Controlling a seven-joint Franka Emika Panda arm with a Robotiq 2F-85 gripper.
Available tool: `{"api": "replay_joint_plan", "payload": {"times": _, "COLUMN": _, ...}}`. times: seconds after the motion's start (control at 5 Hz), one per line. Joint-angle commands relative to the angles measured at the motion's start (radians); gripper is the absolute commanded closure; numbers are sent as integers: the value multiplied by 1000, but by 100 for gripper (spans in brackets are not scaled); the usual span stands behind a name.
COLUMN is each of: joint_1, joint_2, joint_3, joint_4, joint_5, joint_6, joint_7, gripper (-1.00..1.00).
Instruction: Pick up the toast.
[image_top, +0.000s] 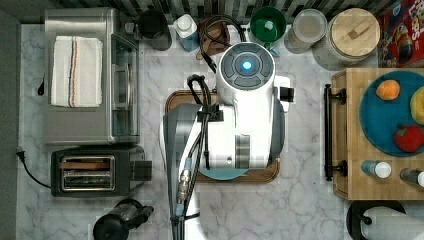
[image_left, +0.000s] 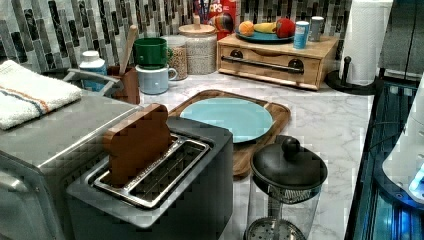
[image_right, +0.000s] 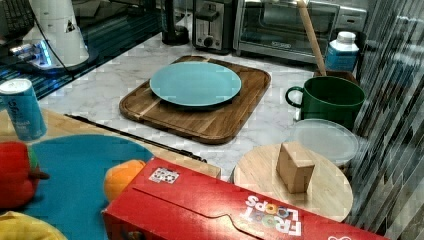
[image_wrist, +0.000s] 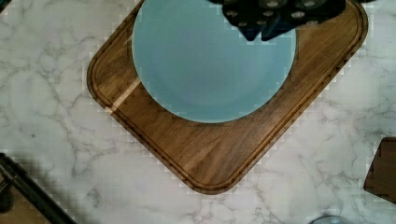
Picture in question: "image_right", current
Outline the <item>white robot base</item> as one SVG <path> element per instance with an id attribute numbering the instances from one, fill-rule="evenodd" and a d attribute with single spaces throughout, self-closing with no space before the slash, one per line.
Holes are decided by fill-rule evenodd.
<path id="1" fill-rule="evenodd" d="M 11 48 L 19 59 L 42 69 L 75 67 L 89 59 L 71 0 L 29 0 L 33 28 L 20 46 Z"/>

